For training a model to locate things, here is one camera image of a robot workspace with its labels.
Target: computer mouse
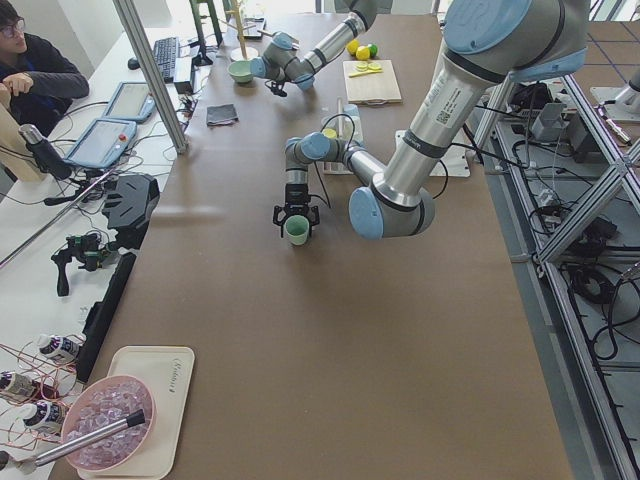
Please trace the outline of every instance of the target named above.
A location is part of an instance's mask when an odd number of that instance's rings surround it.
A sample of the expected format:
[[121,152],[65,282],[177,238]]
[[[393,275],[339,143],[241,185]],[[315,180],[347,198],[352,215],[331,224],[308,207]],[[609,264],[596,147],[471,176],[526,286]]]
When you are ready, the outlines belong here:
[[140,68],[140,62],[136,57],[131,57],[127,62],[127,67],[129,67],[129,70],[137,70]]

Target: light green cup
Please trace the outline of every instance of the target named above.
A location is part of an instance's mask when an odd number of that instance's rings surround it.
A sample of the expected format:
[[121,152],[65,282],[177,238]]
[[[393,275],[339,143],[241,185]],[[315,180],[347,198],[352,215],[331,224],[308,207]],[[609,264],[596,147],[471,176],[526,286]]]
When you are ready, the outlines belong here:
[[302,215],[293,215],[284,222],[284,231],[293,245],[304,245],[309,238],[309,220]]

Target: tablet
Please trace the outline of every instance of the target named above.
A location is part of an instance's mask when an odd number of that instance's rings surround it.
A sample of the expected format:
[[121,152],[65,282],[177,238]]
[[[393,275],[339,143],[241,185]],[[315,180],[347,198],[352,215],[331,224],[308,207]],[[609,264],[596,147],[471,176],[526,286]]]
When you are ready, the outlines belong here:
[[107,168],[124,153],[136,130],[133,121],[97,118],[76,141],[64,161],[85,168]]
[[149,118],[155,106],[145,82],[120,82],[104,116],[142,123]]

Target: brown tabletop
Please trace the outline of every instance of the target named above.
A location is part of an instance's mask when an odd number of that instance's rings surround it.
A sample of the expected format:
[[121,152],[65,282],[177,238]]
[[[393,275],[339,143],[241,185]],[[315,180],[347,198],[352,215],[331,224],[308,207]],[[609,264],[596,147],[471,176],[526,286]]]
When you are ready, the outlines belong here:
[[[270,18],[269,29],[305,52],[340,18]],[[393,60],[404,99],[360,109],[385,162],[427,92],[439,39],[433,18],[391,15],[364,37]],[[218,59],[93,379],[125,345],[193,348],[172,479],[571,478],[481,168],[451,180],[417,237],[359,238],[351,176],[325,179],[334,207],[321,207],[307,245],[271,223],[285,140],[335,112],[347,59],[284,99],[262,81],[235,86]],[[207,128],[206,107],[224,103],[240,122]],[[58,462],[52,478],[71,475]]]

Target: lemon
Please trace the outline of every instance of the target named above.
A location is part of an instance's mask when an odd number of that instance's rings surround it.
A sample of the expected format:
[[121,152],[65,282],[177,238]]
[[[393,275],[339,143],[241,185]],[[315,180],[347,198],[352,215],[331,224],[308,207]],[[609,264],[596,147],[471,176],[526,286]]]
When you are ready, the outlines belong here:
[[347,52],[349,52],[349,55],[355,55],[356,50],[358,50],[359,46],[360,46],[360,42],[358,42],[358,39],[356,38],[354,38],[349,43],[347,43],[346,48],[347,48]]
[[369,60],[369,57],[371,57],[369,47],[358,47],[358,50],[356,50],[356,58],[358,60]]

